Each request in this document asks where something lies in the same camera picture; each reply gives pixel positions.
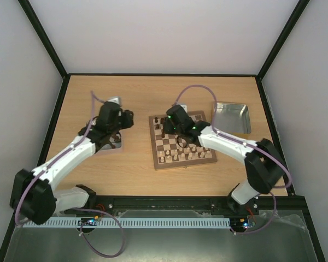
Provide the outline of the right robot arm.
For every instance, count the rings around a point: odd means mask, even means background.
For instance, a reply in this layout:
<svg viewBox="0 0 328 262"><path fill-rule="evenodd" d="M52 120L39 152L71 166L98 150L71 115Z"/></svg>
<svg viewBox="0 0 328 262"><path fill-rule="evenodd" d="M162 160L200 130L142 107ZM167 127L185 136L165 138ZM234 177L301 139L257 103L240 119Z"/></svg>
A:
<svg viewBox="0 0 328 262"><path fill-rule="evenodd" d="M247 179L235 186L227 196L227 207L241 213L247 203L260 194L268 194L286 174L282 158L270 140L253 141L216 129L205 121L194 121L183 105L166 112L164 132L182 138L188 144L221 152L244 164Z"/></svg>

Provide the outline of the wooden chess board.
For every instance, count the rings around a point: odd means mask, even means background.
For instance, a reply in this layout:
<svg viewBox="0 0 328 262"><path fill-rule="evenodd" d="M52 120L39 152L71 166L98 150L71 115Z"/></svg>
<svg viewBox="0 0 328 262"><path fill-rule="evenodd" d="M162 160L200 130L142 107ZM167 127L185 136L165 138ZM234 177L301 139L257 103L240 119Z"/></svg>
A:
<svg viewBox="0 0 328 262"><path fill-rule="evenodd" d="M158 118L158 123L155 123L155 117ZM153 153L153 162L155 170L164 170L164 169L172 169L172 168L187 168L193 165L202 165L202 164L210 164L216 163L217 157L214 150L209 149L211 152L211 157L200 158L200 153L205 152L204 147L199 147L194 144L188 144L184 139L178 137L177 135L165 134L165 137L161 137L163 124L160 123L160 119L165 117L164 115L153 115L149 116L149 129L150 129L150 139L151 139L151 147ZM159 124L160 129L155 129L155 126ZM194 159L194 153L191 151L192 147L196 147L196 152L198 152L199 159ZM181 153L179 149L183 148L185 154L185 160L180 159ZM172 162L166 163L166 151L169 150L172 156ZM188 154L192 153L192 160L188 160ZM178 160L174 161L173 156L177 154ZM160 158L164 157L165 162L161 163Z"/></svg>

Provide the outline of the left metal tin tray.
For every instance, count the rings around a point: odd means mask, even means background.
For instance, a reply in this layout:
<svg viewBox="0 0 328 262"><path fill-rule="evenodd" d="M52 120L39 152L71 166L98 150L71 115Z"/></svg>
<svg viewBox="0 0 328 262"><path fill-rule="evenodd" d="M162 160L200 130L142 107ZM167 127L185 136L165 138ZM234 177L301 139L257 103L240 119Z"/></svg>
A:
<svg viewBox="0 0 328 262"><path fill-rule="evenodd" d="M114 154L121 153L123 151L123 143L121 133L118 132L112 135L109 139L109 143L104 145L99 151L98 154Z"/></svg>

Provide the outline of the metal tin tray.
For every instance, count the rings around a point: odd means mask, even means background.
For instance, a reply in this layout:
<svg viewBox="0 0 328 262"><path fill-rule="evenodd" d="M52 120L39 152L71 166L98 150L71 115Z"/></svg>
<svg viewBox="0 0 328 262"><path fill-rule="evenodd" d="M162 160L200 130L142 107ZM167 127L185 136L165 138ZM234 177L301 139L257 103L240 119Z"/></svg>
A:
<svg viewBox="0 0 328 262"><path fill-rule="evenodd" d="M236 135L248 136L251 134L249 108L246 104L217 102L213 105L212 118L214 127Z"/></svg>
<svg viewBox="0 0 328 262"><path fill-rule="evenodd" d="M114 154L121 153L123 151L123 143L121 133L118 132L112 135L109 139L109 143L104 145L99 151L98 154Z"/></svg>

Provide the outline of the right metal tin tray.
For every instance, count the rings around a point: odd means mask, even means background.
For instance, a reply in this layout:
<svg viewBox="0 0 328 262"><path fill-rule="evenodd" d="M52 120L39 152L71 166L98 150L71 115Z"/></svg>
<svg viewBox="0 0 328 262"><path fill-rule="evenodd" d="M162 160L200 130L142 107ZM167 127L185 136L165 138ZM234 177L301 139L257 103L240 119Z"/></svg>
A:
<svg viewBox="0 0 328 262"><path fill-rule="evenodd" d="M246 104L217 102L213 105L212 118L214 127L236 135L248 136L251 134L249 108Z"/></svg>

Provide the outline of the black frame base rail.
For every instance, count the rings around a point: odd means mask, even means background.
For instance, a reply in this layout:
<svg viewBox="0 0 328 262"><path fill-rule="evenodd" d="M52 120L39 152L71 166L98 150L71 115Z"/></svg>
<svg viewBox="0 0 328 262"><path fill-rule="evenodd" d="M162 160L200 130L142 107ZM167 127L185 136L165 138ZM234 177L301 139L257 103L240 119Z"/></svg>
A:
<svg viewBox="0 0 328 262"><path fill-rule="evenodd" d="M261 210L309 212L303 196L260 196L240 207L231 206L227 196L92 196L86 209L97 209L114 214L117 210L191 210L207 211L212 215L257 215Z"/></svg>

